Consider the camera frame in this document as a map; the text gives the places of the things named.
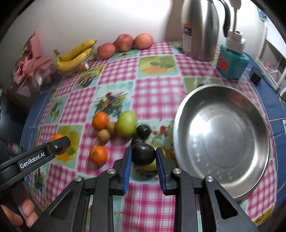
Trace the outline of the person's left hand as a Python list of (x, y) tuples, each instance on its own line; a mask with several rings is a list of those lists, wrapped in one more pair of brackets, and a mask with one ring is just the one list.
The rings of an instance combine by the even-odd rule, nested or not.
[[(20, 215), (16, 214), (4, 205), (1, 205), (1, 208), (14, 226), (21, 226), (23, 224), (23, 219)], [(36, 220), (38, 220), (38, 215), (35, 212), (35, 206), (33, 202), (26, 197), (21, 205), (21, 208), (26, 216), (25, 224), (28, 228), (30, 228), (36, 222)]]

